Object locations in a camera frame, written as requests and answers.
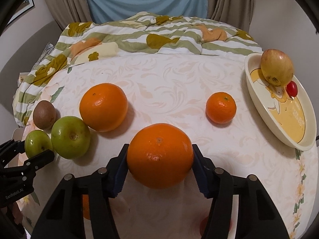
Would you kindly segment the right beige curtain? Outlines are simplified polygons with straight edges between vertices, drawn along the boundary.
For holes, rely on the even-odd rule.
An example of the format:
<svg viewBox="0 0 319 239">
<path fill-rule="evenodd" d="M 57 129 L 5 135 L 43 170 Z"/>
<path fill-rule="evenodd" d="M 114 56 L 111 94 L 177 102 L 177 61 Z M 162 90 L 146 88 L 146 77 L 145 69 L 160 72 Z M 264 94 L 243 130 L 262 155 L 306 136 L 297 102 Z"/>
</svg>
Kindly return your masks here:
<svg viewBox="0 0 319 239">
<path fill-rule="evenodd" d="M 207 18 L 249 31 L 254 0 L 208 0 Z"/>
</svg>

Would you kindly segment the cream duck print plate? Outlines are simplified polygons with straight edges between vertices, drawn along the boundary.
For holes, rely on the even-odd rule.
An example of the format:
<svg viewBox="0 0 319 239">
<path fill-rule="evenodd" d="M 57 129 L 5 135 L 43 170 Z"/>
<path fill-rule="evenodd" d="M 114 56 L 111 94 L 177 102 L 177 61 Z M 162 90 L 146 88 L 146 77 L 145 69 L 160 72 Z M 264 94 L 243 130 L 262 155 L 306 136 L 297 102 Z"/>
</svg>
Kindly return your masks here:
<svg viewBox="0 0 319 239">
<path fill-rule="evenodd" d="M 310 98 L 299 80 L 297 96 L 292 98 L 284 87 L 268 83 L 260 69 L 262 55 L 245 58 L 244 72 L 250 97 L 263 121 L 273 134 L 289 147 L 310 150 L 316 142 L 316 116 Z"/>
</svg>

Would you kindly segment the left beige curtain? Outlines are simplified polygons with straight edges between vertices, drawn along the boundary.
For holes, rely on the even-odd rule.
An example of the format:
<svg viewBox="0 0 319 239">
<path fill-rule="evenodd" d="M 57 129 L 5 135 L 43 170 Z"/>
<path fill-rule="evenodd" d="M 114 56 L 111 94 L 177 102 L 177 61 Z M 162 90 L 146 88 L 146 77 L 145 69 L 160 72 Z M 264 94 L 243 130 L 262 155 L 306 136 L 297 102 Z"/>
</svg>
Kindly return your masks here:
<svg viewBox="0 0 319 239">
<path fill-rule="evenodd" d="M 73 22 L 91 22 L 87 0 L 45 0 L 48 9 L 63 30 Z"/>
</svg>

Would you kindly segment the white floral tablecloth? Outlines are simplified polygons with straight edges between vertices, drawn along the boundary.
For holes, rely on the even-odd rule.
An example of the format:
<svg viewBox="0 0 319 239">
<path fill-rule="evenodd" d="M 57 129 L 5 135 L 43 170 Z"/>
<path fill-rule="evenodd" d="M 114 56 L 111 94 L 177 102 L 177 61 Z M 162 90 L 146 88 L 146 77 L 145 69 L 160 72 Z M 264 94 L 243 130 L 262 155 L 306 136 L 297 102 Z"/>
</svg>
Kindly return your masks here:
<svg viewBox="0 0 319 239">
<path fill-rule="evenodd" d="M 92 132 L 90 149 L 83 157 L 56 157 L 37 172 L 35 196 L 23 203 L 29 227 L 35 225 L 64 175 L 93 173 L 139 130 L 164 122 L 183 130 L 216 166 L 236 176 L 256 175 L 289 236 L 299 238 L 304 233 L 315 201 L 317 149 L 299 153 L 274 136 L 250 98 L 244 57 L 133 54 L 92 61 L 57 72 L 40 98 L 51 101 L 61 116 L 79 116 L 82 96 L 100 83 L 113 83 L 125 92 L 127 117 L 111 132 Z M 216 92 L 230 94 L 236 103 L 236 114 L 229 123 L 214 123 L 206 115 L 206 102 Z"/>
</svg>

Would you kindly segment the yellow red apple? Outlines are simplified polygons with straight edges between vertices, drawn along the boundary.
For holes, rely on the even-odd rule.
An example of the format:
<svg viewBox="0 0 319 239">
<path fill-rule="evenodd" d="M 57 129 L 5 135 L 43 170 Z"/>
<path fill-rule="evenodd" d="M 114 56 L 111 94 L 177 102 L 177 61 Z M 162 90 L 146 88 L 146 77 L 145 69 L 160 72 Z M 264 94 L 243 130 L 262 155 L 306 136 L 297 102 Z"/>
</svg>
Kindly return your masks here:
<svg viewBox="0 0 319 239">
<path fill-rule="evenodd" d="M 260 68 L 264 79 L 273 86 L 284 87 L 294 76 L 292 60 L 277 49 L 268 49 L 262 53 Z"/>
</svg>

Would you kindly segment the small mandarin front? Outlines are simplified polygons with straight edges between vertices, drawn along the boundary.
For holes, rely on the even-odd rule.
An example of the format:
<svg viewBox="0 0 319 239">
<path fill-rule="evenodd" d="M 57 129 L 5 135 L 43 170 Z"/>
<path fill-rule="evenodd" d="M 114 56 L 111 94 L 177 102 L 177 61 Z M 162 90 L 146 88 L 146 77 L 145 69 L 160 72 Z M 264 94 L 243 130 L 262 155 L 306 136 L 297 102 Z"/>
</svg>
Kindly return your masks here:
<svg viewBox="0 0 319 239">
<path fill-rule="evenodd" d="M 89 207 L 89 196 L 82 196 L 82 206 L 83 206 L 83 217 L 90 220 L 90 207 Z"/>
</svg>

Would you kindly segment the beige curtain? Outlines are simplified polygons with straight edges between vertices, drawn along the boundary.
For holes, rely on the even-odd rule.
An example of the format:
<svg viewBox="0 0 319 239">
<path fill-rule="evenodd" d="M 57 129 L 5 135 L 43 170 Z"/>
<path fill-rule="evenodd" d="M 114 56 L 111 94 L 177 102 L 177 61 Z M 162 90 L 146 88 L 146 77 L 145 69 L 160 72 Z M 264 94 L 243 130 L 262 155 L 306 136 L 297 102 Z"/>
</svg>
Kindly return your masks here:
<svg viewBox="0 0 319 239">
<path fill-rule="evenodd" d="M 48 9 L 63 30 L 73 22 L 91 22 L 87 0 L 45 0 Z"/>
<path fill-rule="evenodd" d="M 249 31 L 254 0 L 208 0 L 207 18 Z"/>
</svg>

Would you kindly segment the framed landscape picture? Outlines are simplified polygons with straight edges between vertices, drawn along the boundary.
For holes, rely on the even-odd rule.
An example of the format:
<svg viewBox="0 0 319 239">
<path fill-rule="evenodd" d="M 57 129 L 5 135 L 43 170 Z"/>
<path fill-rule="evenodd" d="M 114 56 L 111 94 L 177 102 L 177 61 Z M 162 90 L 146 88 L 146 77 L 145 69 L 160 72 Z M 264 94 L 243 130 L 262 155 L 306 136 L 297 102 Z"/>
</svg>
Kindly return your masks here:
<svg viewBox="0 0 319 239">
<path fill-rule="evenodd" d="M 32 9 L 34 7 L 34 2 L 33 0 L 25 0 L 15 11 L 14 15 L 12 18 L 9 20 L 8 24 L 19 18 L 22 14 L 27 12 L 28 10 Z"/>
</svg>

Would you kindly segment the brown kiwi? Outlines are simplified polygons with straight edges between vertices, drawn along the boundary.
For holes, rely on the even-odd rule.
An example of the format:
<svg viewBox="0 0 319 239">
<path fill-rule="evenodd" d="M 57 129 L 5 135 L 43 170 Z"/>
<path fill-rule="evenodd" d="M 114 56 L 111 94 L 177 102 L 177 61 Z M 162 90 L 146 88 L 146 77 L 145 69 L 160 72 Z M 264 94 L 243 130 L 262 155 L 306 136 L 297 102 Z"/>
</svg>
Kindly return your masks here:
<svg viewBox="0 0 319 239">
<path fill-rule="evenodd" d="M 49 130 L 56 121 L 56 109 L 51 102 L 41 100 L 33 111 L 33 122 L 36 127 Z"/>
</svg>

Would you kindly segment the small mandarin near plate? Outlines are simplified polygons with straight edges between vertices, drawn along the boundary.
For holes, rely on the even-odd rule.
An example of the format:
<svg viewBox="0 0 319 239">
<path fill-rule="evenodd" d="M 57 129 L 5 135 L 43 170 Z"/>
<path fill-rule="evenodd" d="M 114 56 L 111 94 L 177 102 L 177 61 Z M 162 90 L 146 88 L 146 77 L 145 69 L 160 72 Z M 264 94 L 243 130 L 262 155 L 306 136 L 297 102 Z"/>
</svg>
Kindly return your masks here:
<svg viewBox="0 0 319 239">
<path fill-rule="evenodd" d="M 237 106 L 233 97 L 225 92 L 213 93 L 206 102 L 206 115 L 217 124 L 231 122 L 236 111 Z"/>
</svg>

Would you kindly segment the green striped floral duvet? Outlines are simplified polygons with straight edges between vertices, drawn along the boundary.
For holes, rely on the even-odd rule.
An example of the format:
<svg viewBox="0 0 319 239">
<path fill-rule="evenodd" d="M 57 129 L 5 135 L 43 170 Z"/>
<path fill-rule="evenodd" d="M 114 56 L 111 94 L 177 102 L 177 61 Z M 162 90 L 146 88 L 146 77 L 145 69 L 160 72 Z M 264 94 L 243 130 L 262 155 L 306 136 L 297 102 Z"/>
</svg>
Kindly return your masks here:
<svg viewBox="0 0 319 239">
<path fill-rule="evenodd" d="M 73 66 L 110 57 L 190 54 L 221 57 L 261 53 L 246 31 L 206 18 L 139 12 L 127 19 L 97 24 L 70 23 L 57 43 L 18 87 L 12 102 L 15 122 L 23 127 L 52 77 Z"/>
</svg>

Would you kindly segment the large orange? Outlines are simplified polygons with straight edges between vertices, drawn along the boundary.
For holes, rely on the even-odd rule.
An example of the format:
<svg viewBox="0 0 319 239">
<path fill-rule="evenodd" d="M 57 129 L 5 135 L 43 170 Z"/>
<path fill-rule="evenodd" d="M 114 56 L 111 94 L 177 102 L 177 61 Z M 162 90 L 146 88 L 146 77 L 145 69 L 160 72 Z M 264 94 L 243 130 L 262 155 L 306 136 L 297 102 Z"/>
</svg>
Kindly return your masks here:
<svg viewBox="0 0 319 239">
<path fill-rule="evenodd" d="M 168 123 L 141 129 L 127 151 L 133 178 L 151 189 L 166 189 L 182 182 L 192 168 L 194 152 L 189 137 Z"/>
<path fill-rule="evenodd" d="M 98 132 L 108 132 L 119 127 L 124 121 L 128 111 L 128 99 L 119 86 L 101 83 L 85 92 L 79 111 L 87 126 Z"/>
</svg>

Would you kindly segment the grey headboard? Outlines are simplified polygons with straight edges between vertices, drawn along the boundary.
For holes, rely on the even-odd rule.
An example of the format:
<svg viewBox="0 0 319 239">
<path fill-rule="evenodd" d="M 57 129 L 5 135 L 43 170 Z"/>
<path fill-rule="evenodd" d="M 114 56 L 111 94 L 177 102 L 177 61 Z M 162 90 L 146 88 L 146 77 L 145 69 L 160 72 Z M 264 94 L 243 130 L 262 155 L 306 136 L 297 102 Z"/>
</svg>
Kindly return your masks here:
<svg viewBox="0 0 319 239">
<path fill-rule="evenodd" d="M 46 44 L 55 45 L 62 33 L 55 21 L 39 29 L 9 59 L 1 70 L 1 105 L 12 113 L 13 97 L 17 90 L 18 76 L 21 72 L 30 72 L 39 59 Z"/>
</svg>

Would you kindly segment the green apple one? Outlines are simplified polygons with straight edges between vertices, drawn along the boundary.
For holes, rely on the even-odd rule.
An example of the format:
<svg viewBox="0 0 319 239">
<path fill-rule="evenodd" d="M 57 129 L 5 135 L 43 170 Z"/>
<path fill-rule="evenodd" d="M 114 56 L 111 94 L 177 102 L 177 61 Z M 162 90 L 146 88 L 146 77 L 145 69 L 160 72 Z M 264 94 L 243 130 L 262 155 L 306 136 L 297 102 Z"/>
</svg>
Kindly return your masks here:
<svg viewBox="0 0 319 239">
<path fill-rule="evenodd" d="M 27 135 L 24 141 L 24 149 L 28 158 L 32 158 L 46 150 L 53 151 L 50 137 L 41 130 L 34 130 Z"/>
<path fill-rule="evenodd" d="M 76 116 L 58 119 L 51 129 L 53 149 L 65 159 L 82 157 L 89 149 L 90 140 L 89 127 Z"/>
</svg>

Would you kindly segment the red cherry tomato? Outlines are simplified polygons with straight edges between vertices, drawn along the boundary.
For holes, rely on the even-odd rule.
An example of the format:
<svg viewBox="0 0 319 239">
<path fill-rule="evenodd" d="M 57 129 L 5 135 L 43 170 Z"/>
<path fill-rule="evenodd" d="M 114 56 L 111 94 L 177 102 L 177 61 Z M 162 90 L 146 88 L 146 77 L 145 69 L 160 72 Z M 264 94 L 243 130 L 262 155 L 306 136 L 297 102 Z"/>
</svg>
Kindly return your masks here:
<svg viewBox="0 0 319 239">
<path fill-rule="evenodd" d="M 291 97 L 294 98 L 298 94 L 298 87 L 297 84 L 294 81 L 291 81 L 287 86 L 286 86 L 286 92 L 287 94 Z"/>
<path fill-rule="evenodd" d="M 205 229 L 207 227 L 208 219 L 209 219 L 209 216 L 206 216 L 200 222 L 200 236 L 201 236 L 201 238 L 203 238 L 203 236 L 204 236 L 204 232 L 205 232 Z M 216 229 L 217 229 L 218 225 L 216 223 L 212 223 L 210 227 L 213 228 L 213 231 L 214 231 L 213 237 L 211 237 L 211 238 L 220 238 L 220 237 L 217 237 L 217 234 L 216 234 Z M 230 231 L 231 229 L 232 229 L 232 220 L 230 220 L 230 225 L 229 225 L 228 231 Z"/>
</svg>

